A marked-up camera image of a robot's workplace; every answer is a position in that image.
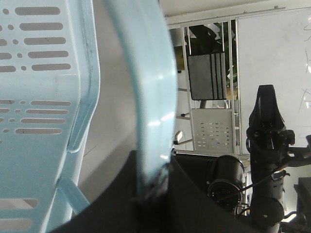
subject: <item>wire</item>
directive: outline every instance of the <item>wire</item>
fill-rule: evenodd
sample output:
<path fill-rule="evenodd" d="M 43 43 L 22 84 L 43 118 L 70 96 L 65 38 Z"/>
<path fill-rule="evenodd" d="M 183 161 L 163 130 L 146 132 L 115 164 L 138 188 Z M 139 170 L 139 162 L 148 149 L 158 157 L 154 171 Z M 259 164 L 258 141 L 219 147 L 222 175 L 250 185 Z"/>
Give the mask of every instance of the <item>wire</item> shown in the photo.
<path fill-rule="evenodd" d="M 285 215 L 285 216 L 284 216 L 284 219 L 287 219 L 287 218 L 289 218 L 290 216 L 296 215 L 296 214 L 297 214 L 297 211 L 291 211 L 288 215 Z"/>
<path fill-rule="evenodd" d="M 233 197 L 241 192 L 244 192 L 245 190 L 249 189 L 249 188 L 252 188 L 252 187 L 255 187 L 257 186 L 258 184 L 264 182 L 266 179 L 270 178 L 275 172 L 277 171 L 280 171 L 281 169 L 283 169 L 283 166 L 287 164 L 288 161 L 286 161 L 285 163 L 282 163 L 281 165 L 279 165 L 276 169 L 274 169 L 272 172 L 269 173 L 269 175 L 267 175 L 266 177 L 262 178 L 260 181 L 258 181 L 257 183 L 253 183 L 253 184 L 250 184 L 249 186 L 245 187 L 245 188 L 242 188 L 234 193 L 231 193 L 223 198 L 220 198 L 219 200 L 216 200 L 216 201 L 222 201 L 222 200 L 225 200 L 227 198 L 230 198 L 230 197 Z"/>
<path fill-rule="evenodd" d="M 245 211 L 250 210 L 250 209 L 251 209 L 251 207 L 248 207 L 248 208 L 246 208 L 246 209 L 243 209 L 243 210 L 237 215 L 237 217 L 240 217 Z"/>

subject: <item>metal shelving rack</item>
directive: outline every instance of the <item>metal shelving rack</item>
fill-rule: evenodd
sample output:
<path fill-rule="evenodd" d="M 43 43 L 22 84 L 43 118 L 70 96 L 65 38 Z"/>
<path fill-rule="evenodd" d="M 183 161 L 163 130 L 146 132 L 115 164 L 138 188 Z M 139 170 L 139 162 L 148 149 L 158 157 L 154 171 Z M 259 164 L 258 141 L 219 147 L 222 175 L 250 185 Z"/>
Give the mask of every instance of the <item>metal shelving rack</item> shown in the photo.
<path fill-rule="evenodd" d="M 222 24 L 228 23 L 228 38 L 229 39 L 229 67 L 230 74 L 233 74 L 233 60 L 232 60 L 232 28 L 231 19 L 224 18 Z M 192 144 L 193 152 L 197 154 L 206 155 L 223 155 L 229 154 L 238 156 L 240 144 L 237 140 L 237 135 L 239 133 L 239 126 L 236 122 L 239 122 L 239 105 L 237 100 L 234 100 L 234 84 L 233 79 L 230 78 L 230 95 L 227 100 L 209 100 L 209 104 L 215 103 L 216 101 L 222 102 L 224 107 L 222 109 L 215 108 L 197 108 L 196 101 L 191 99 L 190 83 L 189 83 L 189 71 L 187 64 L 186 55 L 186 42 L 184 35 L 188 36 L 188 41 L 190 41 L 190 26 L 199 24 L 210 24 L 219 22 L 219 19 L 204 20 L 201 22 L 187 23 L 181 25 L 181 36 L 182 36 L 182 46 L 185 62 L 185 74 L 187 89 L 179 89 L 179 91 L 186 91 L 188 95 L 188 106 L 189 106 L 189 116 L 180 116 L 180 119 L 190 120 L 191 133 L 192 133 Z"/>

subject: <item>cylindrical motor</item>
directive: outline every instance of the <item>cylindrical motor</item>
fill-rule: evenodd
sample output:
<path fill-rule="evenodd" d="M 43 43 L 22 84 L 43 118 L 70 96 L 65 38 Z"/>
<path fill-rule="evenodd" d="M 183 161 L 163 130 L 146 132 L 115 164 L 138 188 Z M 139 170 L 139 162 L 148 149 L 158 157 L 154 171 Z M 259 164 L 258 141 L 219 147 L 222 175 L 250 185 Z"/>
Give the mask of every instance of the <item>cylindrical motor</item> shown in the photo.
<path fill-rule="evenodd" d="M 231 212 L 242 199 L 242 194 L 220 200 L 242 189 L 244 167 L 240 160 L 231 155 L 223 155 L 216 159 L 212 179 L 208 186 L 208 195 L 225 210 Z"/>

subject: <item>ceiling panel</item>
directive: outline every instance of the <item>ceiling panel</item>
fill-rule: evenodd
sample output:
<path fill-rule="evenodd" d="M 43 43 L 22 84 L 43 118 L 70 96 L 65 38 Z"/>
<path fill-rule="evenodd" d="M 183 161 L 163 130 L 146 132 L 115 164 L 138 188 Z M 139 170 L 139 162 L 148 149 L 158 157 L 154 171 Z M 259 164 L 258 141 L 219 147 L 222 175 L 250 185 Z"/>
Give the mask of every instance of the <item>ceiling panel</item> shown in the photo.
<path fill-rule="evenodd" d="M 165 15 L 175 16 L 258 1 L 268 0 L 160 0 L 160 4 Z"/>

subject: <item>oval slot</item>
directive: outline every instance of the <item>oval slot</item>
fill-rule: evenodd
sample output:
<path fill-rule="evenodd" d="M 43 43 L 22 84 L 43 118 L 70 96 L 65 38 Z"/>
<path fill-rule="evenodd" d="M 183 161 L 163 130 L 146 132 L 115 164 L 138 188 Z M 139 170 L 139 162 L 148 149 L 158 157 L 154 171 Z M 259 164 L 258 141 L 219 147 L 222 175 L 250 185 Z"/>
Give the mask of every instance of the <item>oval slot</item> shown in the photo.
<path fill-rule="evenodd" d="M 19 28 L 23 31 L 51 31 L 62 30 L 62 23 L 21 23 Z"/>
<path fill-rule="evenodd" d="M 0 60 L 8 60 L 11 59 L 12 55 L 8 52 L 2 52 L 0 53 Z"/>
<path fill-rule="evenodd" d="M 15 100 L 0 100 L 0 104 L 14 104 Z"/>
<path fill-rule="evenodd" d="M 30 229 L 32 224 L 29 218 L 0 219 L 0 231 L 25 231 Z"/>
<path fill-rule="evenodd" d="M 67 110 L 28 109 L 26 113 L 31 114 L 67 114 Z"/>
<path fill-rule="evenodd" d="M 0 113 L 8 113 L 10 109 L 7 108 L 0 108 Z"/>
<path fill-rule="evenodd" d="M 47 70 L 65 70 L 70 69 L 70 64 L 39 64 L 32 65 L 32 69 L 34 71 L 47 71 Z"/>
<path fill-rule="evenodd" d="M 66 39 L 63 37 L 35 37 L 25 38 L 24 42 L 26 45 L 59 45 L 65 44 Z"/>
<path fill-rule="evenodd" d="M 65 123 L 65 120 L 50 118 L 24 118 L 21 122 L 26 124 L 63 124 Z"/>
<path fill-rule="evenodd" d="M 15 13 L 19 16 L 59 15 L 58 7 L 17 7 Z"/>
<path fill-rule="evenodd" d="M 5 39 L 0 39 L 0 46 L 6 46 L 8 42 Z"/>
<path fill-rule="evenodd" d="M 38 203 L 37 199 L 0 199 L 0 210 L 29 210 Z"/>
<path fill-rule="evenodd" d="M 0 73 L 10 73 L 15 71 L 16 68 L 14 66 L 0 66 Z"/>
<path fill-rule="evenodd" d="M 18 134 L 60 134 L 61 129 L 17 129 L 15 133 Z"/>
<path fill-rule="evenodd" d="M 52 58 L 52 57 L 68 57 L 67 51 L 33 51 L 29 52 L 30 58 Z"/>
<path fill-rule="evenodd" d="M 34 100 L 31 102 L 32 105 L 52 105 L 52 106 L 70 106 L 71 102 L 68 101 L 45 101 L 45 100 Z"/>

